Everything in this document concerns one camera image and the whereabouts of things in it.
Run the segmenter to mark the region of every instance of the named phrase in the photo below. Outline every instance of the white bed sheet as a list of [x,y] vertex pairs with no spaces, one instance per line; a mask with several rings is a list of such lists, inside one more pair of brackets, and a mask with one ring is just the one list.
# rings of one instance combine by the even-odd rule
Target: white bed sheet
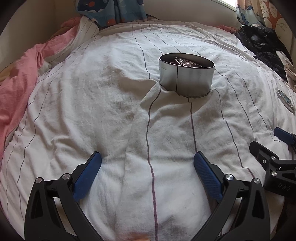
[[[188,99],[159,85],[158,58],[171,52],[216,64],[209,95]],[[193,167],[196,151],[241,180],[264,179],[249,153],[255,138],[291,158],[273,129],[296,132],[295,116],[276,91],[294,103],[295,94],[221,29],[160,20],[119,24],[39,80],[0,174],[2,207],[21,236],[35,178],[71,173],[95,150],[103,163],[80,206],[105,240],[190,240],[211,213]],[[267,197],[273,230],[283,198]]]

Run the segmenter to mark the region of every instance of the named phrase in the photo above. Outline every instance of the metal pin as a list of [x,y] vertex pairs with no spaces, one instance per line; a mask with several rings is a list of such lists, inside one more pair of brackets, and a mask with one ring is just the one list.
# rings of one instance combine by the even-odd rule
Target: metal pin
[[36,182],[36,183],[40,183],[40,182],[42,182],[42,178],[40,178],[40,177],[36,178],[35,182]]
[[233,176],[231,174],[227,174],[226,175],[226,179],[229,180],[229,181],[231,181],[231,180],[233,180]]
[[62,177],[64,180],[68,180],[70,178],[70,174],[69,173],[66,173],[63,175]]
[[259,184],[260,180],[258,178],[254,178],[254,183]]

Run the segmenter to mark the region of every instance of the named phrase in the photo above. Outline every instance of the orange spot on sheet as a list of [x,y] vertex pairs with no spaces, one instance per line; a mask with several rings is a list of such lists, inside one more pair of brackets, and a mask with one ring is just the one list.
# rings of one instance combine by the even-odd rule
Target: orange spot on sheet
[[89,7],[93,7],[93,6],[95,6],[95,2],[89,2]]
[[115,25],[115,24],[116,24],[116,21],[115,21],[114,18],[111,18],[111,19],[109,19],[109,20],[107,21],[107,25],[108,25],[108,26]]

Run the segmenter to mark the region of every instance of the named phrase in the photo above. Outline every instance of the mattress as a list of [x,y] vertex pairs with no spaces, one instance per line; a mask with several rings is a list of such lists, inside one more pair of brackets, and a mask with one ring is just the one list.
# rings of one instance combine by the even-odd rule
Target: mattress
[[[189,99],[159,84],[158,58],[174,52],[216,64],[207,96]],[[295,103],[282,79],[224,30],[160,20],[102,30],[38,78],[4,151],[4,213],[23,237],[34,180],[58,179],[99,151],[102,166],[80,207],[104,240],[190,240],[213,207],[193,167],[197,151],[248,181],[265,175],[252,141],[291,158],[273,135],[277,126],[296,132],[278,89]],[[274,230],[283,197],[266,196]]]

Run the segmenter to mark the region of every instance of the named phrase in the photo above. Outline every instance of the whale print on curtain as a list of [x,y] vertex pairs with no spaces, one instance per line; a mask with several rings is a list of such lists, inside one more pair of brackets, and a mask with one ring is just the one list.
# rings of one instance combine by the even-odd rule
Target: whale print on curtain
[[147,19],[143,0],[77,0],[76,10],[100,27]]
[[291,51],[293,34],[286,21],[268,0],[237,0],[237,19],[241,24],[272,28],[287,50]]

